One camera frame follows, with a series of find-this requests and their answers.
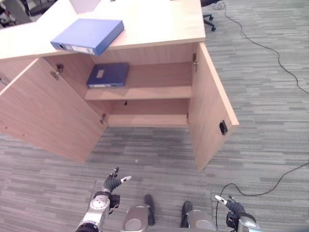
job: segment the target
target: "gray carpet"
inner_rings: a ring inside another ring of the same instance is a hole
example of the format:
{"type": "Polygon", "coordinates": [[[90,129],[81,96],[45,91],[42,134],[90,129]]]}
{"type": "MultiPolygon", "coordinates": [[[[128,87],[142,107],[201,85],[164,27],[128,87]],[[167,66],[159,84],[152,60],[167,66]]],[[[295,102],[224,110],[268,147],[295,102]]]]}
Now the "gray carpet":
{"type": "MultiPolygon", "coordinates": [[[[226,1],[227,14],[255,41],[277,49],[283,65],[309,90],[307,0],[226,1]]],[[[245,40],[223,11],[206,7],[217,30],[206,26],[207,47],[240,126],[197,173],[186,129],[109,128],[91,159],[77,164],[0,134],[0,232],[73,232],[89,201],[114,166],[133,179],[119,187],[120,208],[106,231],[121,227],[126,210],[151,193],[158,226],[178,226],[185,200],[214,215],[214,194],[234,182],[248,194],[264,192],[284,172],[309,160],[309,96],[295,87],[274,53],[245,40]]],[[[286,176],[261,197],[231,194],[265,232],[309,224],[309,168],[286,176]]],[[[227,210],[219,207],[219,229],[227,210]]]]}

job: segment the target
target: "office chair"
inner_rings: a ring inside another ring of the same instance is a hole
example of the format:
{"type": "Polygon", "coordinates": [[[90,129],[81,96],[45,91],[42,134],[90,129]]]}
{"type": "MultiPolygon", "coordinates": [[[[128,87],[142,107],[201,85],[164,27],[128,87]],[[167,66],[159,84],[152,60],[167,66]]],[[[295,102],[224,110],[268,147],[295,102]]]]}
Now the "office chair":
{"type": "Polygon", "coordinates": [[[47,0],[46,2],[42,3],[40,0],[40,4],[36,5],[35,7],[29,9],[27,0],[20,0],[25,7],[25,12],[28,16],[36,16],[44,14],[57,0],[47,0]]]}
{"type": "MultiPolygon", "coordinates": [[[[202,5],[202,7],[209,6],[209,5],[216,3],[218,1],[220,1],[220,0],[201,0],[201,5],[202,5]]],[[[203,14],[204,23],[206,23],[209,26],[212,26],[211,30],[215,31],[216,27],[214,26],[214,24],[206,20],[206,18],[208,18],[208,17],[209,17],[210,21],[213,20],[212,14],[203,14]]]]}

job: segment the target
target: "door hinge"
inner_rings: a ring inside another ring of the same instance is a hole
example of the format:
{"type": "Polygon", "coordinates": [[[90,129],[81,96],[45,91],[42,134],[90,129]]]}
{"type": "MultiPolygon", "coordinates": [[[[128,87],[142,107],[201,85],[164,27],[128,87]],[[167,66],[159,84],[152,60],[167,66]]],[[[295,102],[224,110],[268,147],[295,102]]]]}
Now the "door hinge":
{"type": "Polygon", "coordinates": [[[102,114],[102,118],[100,120],[100,123],[103,124],[105,122],[105,118],[106,118],[106,113],[102,114]]]}
{"type": "Polygon", "coordinates": [[[7,86],[10,83],[9,79],[7,79],[4,76],[0,75],[0,84],[3,84],[4,86],[7,86]]]}
{"type": "Polygon", "coordinates": [[[198,61],[197,61],[197,54],[196,53],[193,53],[192,62],[193,62],[193,65],[195,66],[195,72],[197,72],[198,61]]]}
{"type": "Polygon", "coordinates": [[[56,71],[50,71],[50,74],[56,79],[59,80],[60,73],[63,72],[64,65],[63,64],[56,64],[56,71]]]}
{"type": "Polygon", "coordinates": [[[187,124],[189,125],[189,123],[190,123],[190,121],[189,121],[189,113],[187,113],[186,117],[187,117],[187,124]]]}

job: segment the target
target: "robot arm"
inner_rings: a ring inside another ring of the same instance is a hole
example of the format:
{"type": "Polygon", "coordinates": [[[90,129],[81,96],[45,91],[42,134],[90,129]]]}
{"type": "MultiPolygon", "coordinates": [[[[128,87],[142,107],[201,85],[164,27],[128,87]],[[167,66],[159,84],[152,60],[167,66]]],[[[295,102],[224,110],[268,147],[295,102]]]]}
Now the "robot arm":
{"type": "Polygon", "coordinates": [[[89,204],[89,208],[79,223],[75,232],[102,232],[104,222],[109,214],[120,203],[119,195],[112,195],[112,191],[132,177],[117,178],[119,167],[113,169],[104,181],[101,191],[96,192],[89,204]]]}
{"type": "Polygon", "coordinates": [[[255,218],[246,213],[245,208],[236,202],[233,197],[225,200],[220,196],[215,196],[217,201],[224,204],[230,211],[226,215],[226,224],[228,227],[234,228],[236,232],[262,232],[255,218]]]}

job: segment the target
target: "wooden countertop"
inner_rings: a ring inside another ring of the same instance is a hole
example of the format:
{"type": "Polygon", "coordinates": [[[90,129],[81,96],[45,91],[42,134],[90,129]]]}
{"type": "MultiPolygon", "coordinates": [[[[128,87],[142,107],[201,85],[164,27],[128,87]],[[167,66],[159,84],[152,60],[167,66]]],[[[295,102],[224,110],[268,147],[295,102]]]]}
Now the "wooden countertop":
{"type": "Polygon", "coordinates": [[[37,22],[0,29],[0,59],[70,53],[55,50],[50,41],[78,18],[123,20],[125,31],[108,49],[205,40],[200,0],[101,0],[85,14],[58,0],[37,22]]]}

